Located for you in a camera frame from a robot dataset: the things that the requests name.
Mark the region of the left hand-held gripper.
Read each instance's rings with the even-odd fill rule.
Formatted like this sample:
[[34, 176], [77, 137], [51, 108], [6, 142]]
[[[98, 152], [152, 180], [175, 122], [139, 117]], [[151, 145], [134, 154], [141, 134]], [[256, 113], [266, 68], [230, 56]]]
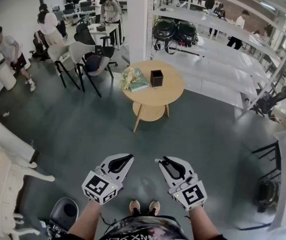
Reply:
[[106, 157], [95, 171], [90, 171], [82, 184], [82, 190], [90, 200], [103, 205], [116, 197], [123, 187], [134, 156], [130, 153], [119, 153]]

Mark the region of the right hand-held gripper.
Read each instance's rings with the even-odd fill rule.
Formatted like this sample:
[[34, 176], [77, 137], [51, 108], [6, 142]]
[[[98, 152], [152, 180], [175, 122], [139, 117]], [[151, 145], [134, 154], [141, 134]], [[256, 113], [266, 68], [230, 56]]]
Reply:
[[207, 200], [203, 182], [198, 179], [187, 161], [173, 156], [156, 158], [154, 161], [170, 187], [168, 193], [186, 211], [202, 205]]

